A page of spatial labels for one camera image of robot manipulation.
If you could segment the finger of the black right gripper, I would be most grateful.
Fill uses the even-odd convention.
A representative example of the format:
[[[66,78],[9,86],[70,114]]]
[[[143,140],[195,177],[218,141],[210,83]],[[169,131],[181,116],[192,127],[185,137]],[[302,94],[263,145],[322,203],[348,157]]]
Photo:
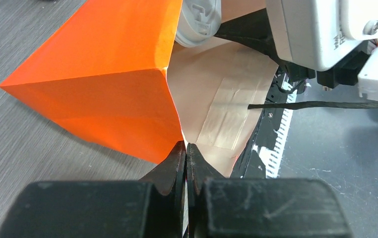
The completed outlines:
[[[281,62],[265,8],[222,23],[215,37],[237,42]]]

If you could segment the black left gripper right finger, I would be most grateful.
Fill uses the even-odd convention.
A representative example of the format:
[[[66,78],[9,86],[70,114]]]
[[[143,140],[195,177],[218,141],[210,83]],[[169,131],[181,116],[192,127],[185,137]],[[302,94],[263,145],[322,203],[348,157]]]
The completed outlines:
[[[308,178],[226,178],[186,150],[189,238],[351,238],[331,187]]]

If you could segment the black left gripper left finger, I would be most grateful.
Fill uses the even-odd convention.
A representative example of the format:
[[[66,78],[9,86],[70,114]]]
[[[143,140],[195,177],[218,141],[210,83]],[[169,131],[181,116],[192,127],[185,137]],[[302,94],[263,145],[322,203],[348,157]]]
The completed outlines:
[[[183,238],[185,158],[180,141],[138,180],[30,183],[0,238]]]

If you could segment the white lid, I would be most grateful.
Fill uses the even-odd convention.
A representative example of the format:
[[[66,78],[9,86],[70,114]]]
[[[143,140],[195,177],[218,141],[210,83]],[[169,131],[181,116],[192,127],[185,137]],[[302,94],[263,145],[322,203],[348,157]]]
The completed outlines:
[[[213,37],[222,20],[221,0],[183,0],[175,41],[192,48]]]

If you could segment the orange paper takeout bag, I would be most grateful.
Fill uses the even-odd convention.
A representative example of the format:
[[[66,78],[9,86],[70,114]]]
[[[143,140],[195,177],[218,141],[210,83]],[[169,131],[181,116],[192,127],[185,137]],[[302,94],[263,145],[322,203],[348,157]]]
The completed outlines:
[[[211,37],[175,41],[183,0],[88,0],[0,88],[71,134],[159,164],[195,144],[229,177],[262,110],[314,72]],[[267,0],[221,0],[221,24]]]

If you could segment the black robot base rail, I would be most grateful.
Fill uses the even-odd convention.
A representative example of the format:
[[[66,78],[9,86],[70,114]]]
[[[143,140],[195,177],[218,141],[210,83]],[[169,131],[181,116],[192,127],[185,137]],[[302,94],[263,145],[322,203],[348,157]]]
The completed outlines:
[[[233,166],[231,178],[275,179],[285,149],[293,111],[264,109],[245,149]]]

